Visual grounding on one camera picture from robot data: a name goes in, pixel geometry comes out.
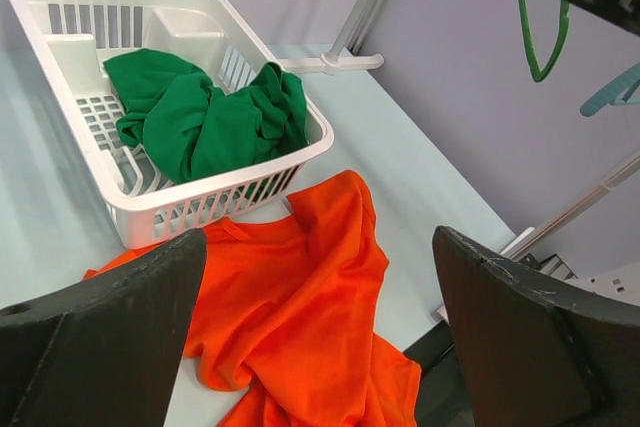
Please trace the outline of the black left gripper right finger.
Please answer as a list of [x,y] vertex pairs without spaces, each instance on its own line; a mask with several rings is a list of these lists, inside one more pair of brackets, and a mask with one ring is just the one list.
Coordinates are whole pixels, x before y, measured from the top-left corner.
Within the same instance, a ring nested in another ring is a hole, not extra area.
[[638,307],[451,227],[435,229],[432,249],[476,425],[638,425]]

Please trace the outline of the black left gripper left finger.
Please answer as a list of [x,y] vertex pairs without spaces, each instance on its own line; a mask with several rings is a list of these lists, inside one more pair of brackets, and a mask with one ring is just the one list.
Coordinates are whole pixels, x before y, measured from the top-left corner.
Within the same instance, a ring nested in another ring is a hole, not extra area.
[[1,311],[4,426],[161,426],[207,258],[201,229]]

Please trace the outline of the green plastic hanger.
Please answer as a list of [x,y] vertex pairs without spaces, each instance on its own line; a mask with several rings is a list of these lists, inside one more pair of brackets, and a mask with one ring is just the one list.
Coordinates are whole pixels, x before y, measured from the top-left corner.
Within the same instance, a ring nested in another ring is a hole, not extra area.
[[516,0],[522,46],[531,80],[555,70],[569,36],[571,7],[565,0]]

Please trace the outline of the teal plastic hanger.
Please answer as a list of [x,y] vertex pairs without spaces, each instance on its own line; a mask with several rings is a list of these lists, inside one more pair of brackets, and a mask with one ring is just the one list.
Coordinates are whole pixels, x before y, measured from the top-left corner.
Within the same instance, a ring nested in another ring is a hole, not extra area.
[[584,117],[592,117],[607,106],[639,105],[640,64],[628,68],[587,99],[579,109]]

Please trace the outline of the orange t shirt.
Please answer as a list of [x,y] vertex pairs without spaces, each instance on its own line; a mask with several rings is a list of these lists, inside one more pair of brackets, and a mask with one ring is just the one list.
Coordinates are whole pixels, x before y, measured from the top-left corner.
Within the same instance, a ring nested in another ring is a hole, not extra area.
[[184,347],[226,426],[412,426],[421,369],[374,330],[389,261],[362,177],[292,193],[289,216],[208,225]]

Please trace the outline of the green t shirt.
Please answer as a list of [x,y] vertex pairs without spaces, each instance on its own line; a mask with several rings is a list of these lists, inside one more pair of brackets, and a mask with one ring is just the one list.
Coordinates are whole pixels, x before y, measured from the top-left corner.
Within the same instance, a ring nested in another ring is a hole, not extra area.
[[265,63],[245,87],[225,93],[200,67],[140,49],[107,60],[123,106],[120,141],[142,147],[175,184],[253,166],[307,146],[301,79]]

